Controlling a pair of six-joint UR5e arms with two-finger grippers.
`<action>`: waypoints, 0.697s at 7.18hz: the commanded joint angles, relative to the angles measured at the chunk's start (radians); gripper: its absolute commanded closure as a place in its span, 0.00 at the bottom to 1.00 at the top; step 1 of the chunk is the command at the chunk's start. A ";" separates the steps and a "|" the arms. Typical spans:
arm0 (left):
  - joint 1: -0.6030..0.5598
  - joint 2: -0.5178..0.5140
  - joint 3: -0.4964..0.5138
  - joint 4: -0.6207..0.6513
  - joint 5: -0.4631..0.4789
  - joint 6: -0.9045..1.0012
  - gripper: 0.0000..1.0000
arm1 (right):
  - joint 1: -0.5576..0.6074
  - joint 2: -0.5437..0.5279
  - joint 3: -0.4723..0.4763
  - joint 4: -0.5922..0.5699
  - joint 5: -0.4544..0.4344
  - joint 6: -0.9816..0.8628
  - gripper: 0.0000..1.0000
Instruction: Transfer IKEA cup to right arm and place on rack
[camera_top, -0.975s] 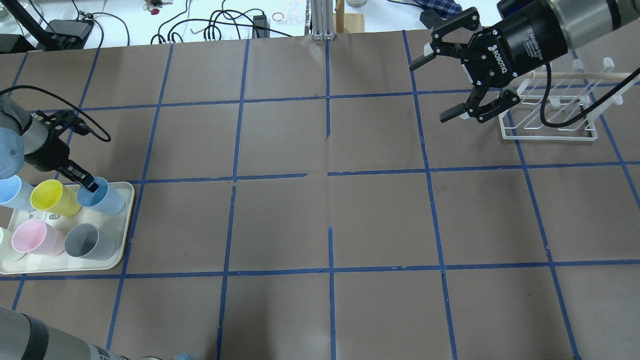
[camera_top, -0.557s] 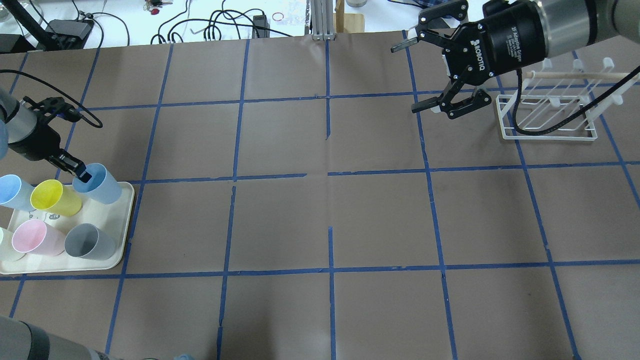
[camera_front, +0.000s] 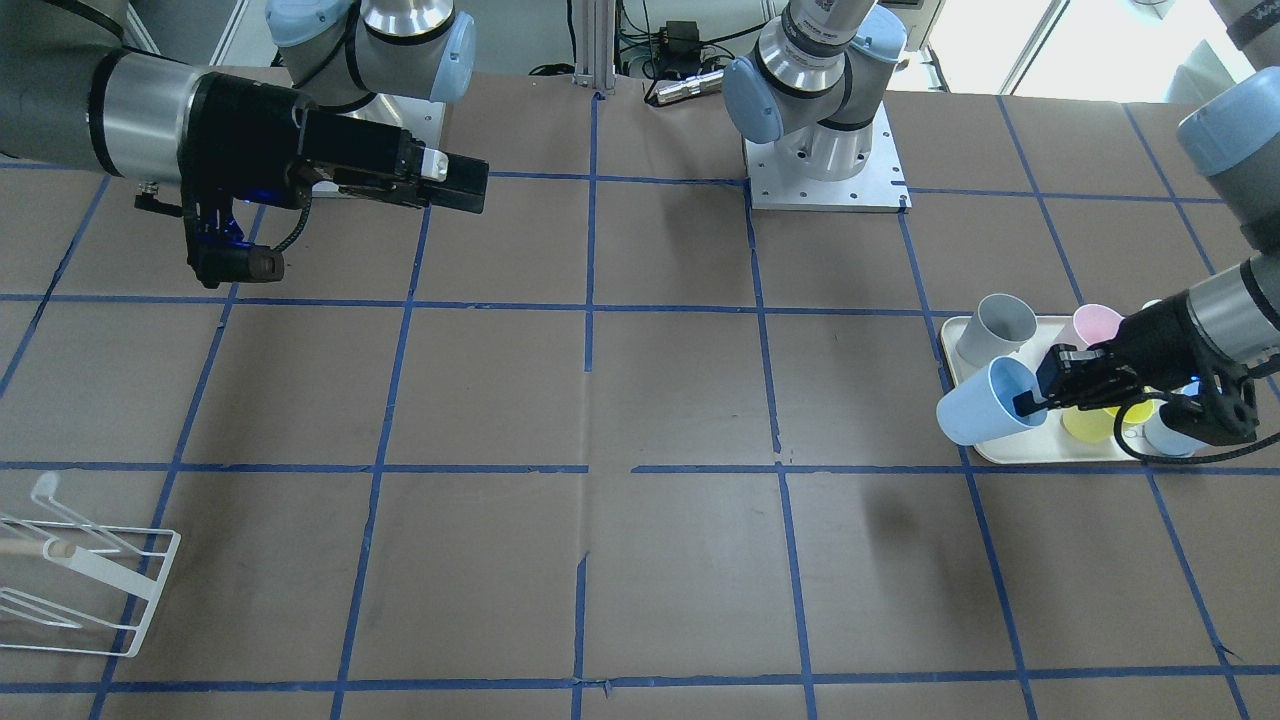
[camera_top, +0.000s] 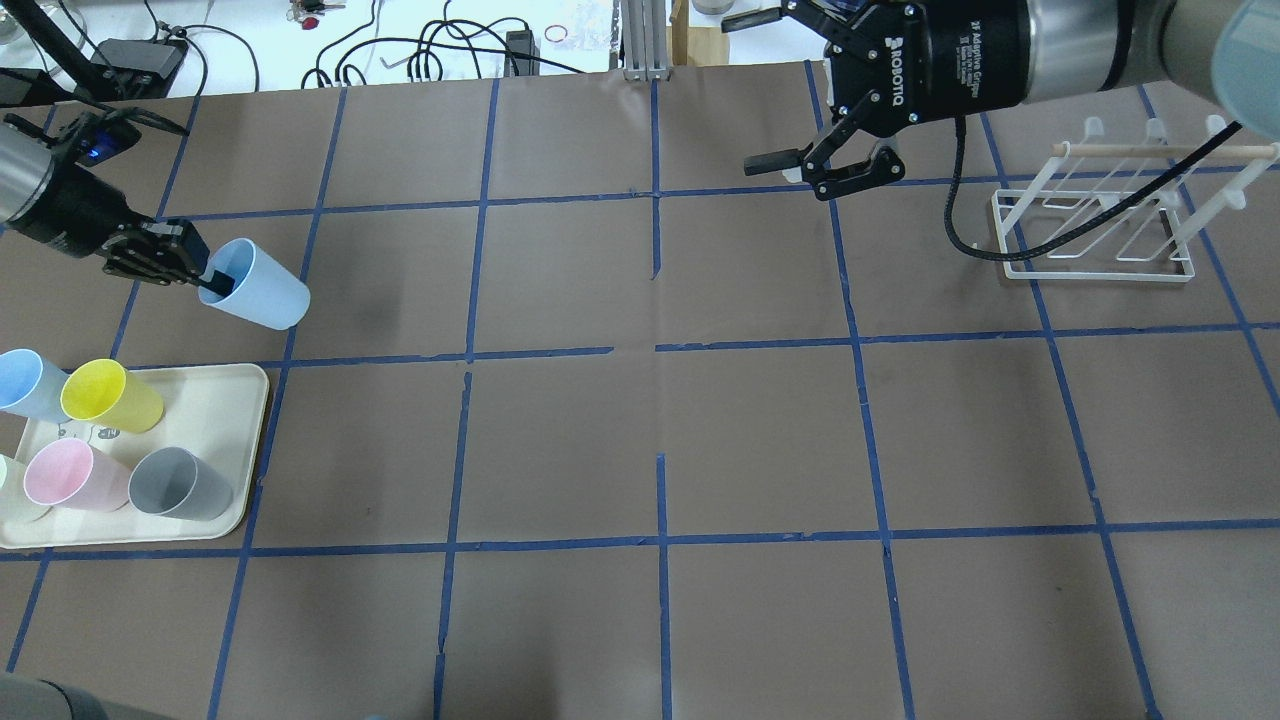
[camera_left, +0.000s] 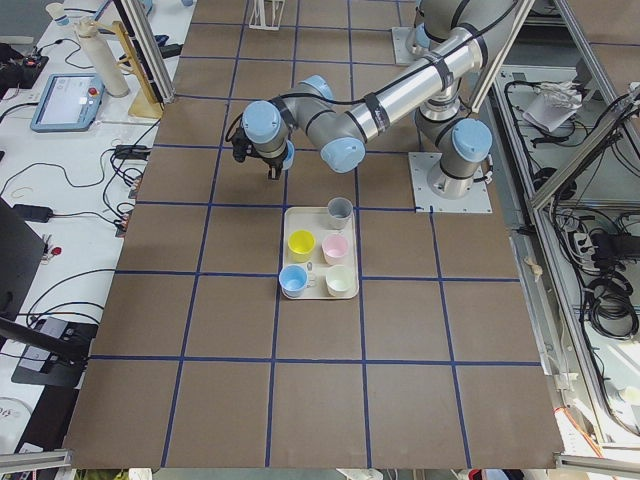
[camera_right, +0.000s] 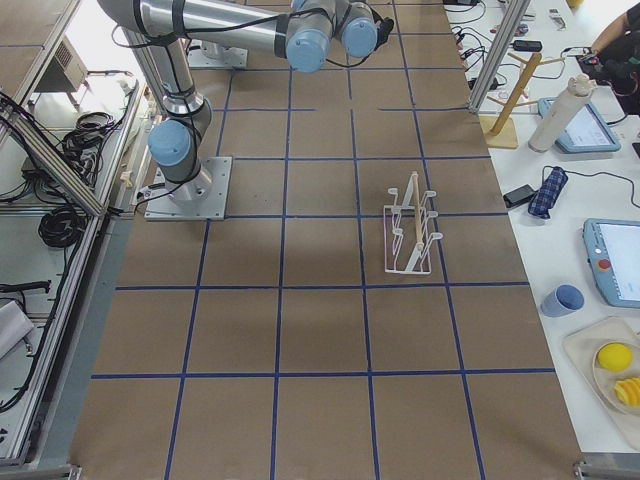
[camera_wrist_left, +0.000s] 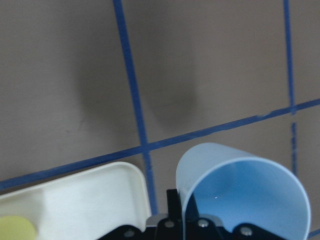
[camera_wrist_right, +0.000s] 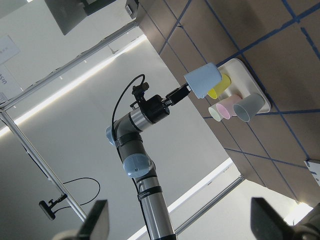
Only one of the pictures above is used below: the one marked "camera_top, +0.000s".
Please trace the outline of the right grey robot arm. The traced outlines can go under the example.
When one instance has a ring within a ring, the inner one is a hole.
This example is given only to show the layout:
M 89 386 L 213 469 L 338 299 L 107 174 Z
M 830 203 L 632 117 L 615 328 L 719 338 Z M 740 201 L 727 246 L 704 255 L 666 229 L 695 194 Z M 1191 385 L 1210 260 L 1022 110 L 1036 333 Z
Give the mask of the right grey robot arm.
M 901 179 L 888 141 L 910 126 L 1153 81 L 1277 137 L 1275 1 L 780 1 L 721 28 L 785 18 L 827 44 L 831 124 L 744 170 L 824 201 Z

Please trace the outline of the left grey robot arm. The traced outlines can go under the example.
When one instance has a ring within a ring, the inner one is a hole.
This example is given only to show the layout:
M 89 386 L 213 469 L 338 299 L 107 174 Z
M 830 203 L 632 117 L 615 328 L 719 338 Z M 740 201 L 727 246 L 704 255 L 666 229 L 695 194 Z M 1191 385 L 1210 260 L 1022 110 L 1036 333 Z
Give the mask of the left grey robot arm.
M 236 282 L 212 265 L 195 224 L 131 208 L 92 168 L 138 143 L 125 111 L 81 114 L 51 137 L 8 114 L 1 141 L 3 224 L 69 258 L 100 258 L 108 275 L 192 284 L 223 299 Z

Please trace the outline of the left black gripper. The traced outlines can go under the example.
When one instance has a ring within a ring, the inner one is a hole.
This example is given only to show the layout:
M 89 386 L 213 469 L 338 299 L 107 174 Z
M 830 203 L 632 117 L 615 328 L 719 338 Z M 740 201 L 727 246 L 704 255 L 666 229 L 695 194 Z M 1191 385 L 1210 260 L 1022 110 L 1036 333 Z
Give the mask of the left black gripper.
M 133 210 L 122 191 L 73 164 L 54 174 L 10 228 L 69 258 L 100 256 L 108 275 L 164 286 L 164 278 L 128 252 L 146 249 L 145 227 L 154 222 Z M 198 284 L 201 299 L 225 299 L 236 290 L 233 275 L 209 270 L 209 247 L 189 220 L 160 224 L 160 263 L 184 283 Z

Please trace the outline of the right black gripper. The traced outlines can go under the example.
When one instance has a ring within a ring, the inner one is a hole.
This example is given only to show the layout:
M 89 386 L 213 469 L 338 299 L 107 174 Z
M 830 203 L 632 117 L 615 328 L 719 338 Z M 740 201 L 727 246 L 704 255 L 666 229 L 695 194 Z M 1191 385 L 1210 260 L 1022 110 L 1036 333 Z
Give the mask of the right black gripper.
M 828 44 L 829 109 L 836 119 L 800 149 L 745 158 L 742 172 L 790 170 L 820 201 L 905 177 L 905 161 L 886 143 L 860 163 L 829 164 L 865 126 L 966 117 L 1015 106 L 1029 94 L 1030 18 L 1024 1 L 780 1 L 726 15 L 721 32 L 783 19 Z

